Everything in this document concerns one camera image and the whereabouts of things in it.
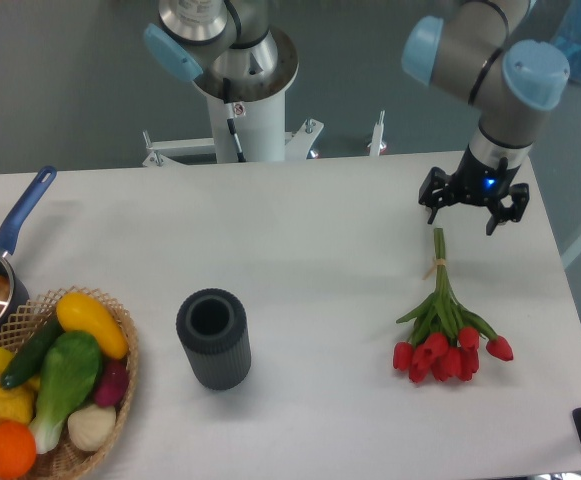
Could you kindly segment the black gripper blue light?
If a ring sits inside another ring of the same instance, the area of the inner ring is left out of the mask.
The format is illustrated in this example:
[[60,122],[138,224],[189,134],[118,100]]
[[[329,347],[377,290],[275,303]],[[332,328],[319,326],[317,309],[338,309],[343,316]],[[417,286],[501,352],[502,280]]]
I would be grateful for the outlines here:
[[[529,185],[512,184],[520,168],[520,154],[520,150],[494,144],[468,146],[453,175],[431,168],[418,193],[418,203],[429,210],[427,223],[432,225],[440,209],[457,203],[488,209],[487,236],[501,224],[519,222],[529,204]],[[506,197],[511,200],[508,206],[503,203]]]

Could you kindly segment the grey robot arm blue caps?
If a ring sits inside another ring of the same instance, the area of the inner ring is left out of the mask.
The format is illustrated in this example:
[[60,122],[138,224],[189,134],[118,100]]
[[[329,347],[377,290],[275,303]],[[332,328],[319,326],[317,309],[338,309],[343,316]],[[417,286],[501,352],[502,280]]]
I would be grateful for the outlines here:
[[[510,44],[529,1],[467,1],[456,17],[421,19],[402,68],[476,107],[478,128],[453,173],[433,168],[418,201],[431,212],[457,203],[490,212],[486,229],[521,220],[529,189],[514,178],[558,105],[569,64],[551,44]],[[144,43],[159,65],[205,96],[221,163],[306,158],[322,131],[285,128],[285,93],[298,71],[293,42],[269,21],[265,1],[162,1]]]

